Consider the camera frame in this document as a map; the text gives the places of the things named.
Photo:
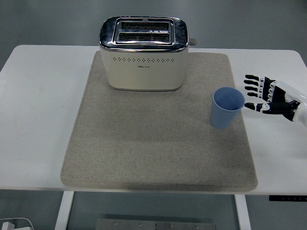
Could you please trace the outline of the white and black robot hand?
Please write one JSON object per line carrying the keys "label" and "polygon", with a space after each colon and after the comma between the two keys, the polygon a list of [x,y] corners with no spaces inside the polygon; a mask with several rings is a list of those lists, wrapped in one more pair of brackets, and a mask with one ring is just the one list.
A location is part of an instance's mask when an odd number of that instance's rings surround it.
{"label": "white and black robot hand", "polygon": [[250,97],[264,103],[245,103],[245,107],[263,114],[283,115],[291,122],[307,125],[307,97],[288,84],[268,77],[245,76],[245,89]]}

